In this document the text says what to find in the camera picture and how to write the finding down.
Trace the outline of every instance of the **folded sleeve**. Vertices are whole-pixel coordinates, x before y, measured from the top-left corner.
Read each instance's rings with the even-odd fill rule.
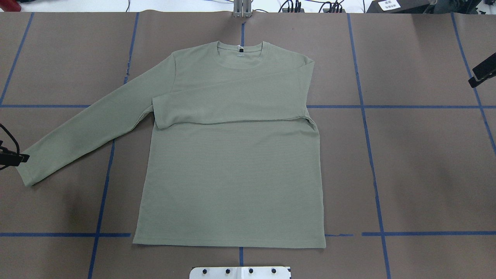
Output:
[[[30,187],[97,149],[130,132],[150,112],[152,99],[172,90],[176,77],[174,53],[87,107],[48,133],[22,153],[26,163],[15,167],[25,186]]]

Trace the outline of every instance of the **shirt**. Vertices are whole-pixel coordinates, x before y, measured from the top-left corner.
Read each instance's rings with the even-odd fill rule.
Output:
[[[153,112],[133,243],[324,248],[319,132],[306,107],[314,61],[265,41],[243,48],[172,52],[26,149],[24,184]]]

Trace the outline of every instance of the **shirt sleeve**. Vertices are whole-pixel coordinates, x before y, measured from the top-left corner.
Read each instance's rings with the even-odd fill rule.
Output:
[[[172,90],[175,77],[176,61],[172,53],[48,133],[22,152],[30,157],[15,167],[24,185],[33,186],[79,157],[133,130],[153,111],[152,98]]]

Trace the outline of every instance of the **white bracket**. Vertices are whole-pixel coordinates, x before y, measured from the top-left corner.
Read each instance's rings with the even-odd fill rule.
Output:
[[[251,17],[251,0],[234,0],[234,17]]]
[[[290,267],[193,268],[189,279],[291,279]]]

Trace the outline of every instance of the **red object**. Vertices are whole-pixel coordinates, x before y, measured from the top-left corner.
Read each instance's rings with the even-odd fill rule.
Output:
[[[3,11],[21,11],[21,5],[16,0],[0,0],[0,8]]]

